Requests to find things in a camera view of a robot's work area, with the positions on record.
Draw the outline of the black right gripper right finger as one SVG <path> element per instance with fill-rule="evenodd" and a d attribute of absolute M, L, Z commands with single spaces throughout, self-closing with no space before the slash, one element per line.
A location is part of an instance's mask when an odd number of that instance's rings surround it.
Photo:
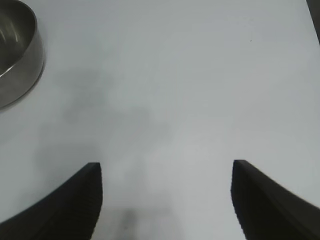
<path fill-rule="evenodd" d="M 318 240 L 320 209 L 246 160 L 234 160 L 231 200 L 247 240 Z"/>

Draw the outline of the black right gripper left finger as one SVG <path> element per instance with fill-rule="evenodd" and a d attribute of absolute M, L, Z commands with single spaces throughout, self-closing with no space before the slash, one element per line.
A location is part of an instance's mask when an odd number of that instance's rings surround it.
<path fill-rule="evenodd" d="M 87 163 L 52 193 L 1 222 L 2 240 L 90 240 L 103 203 L 102 168 Z"/>

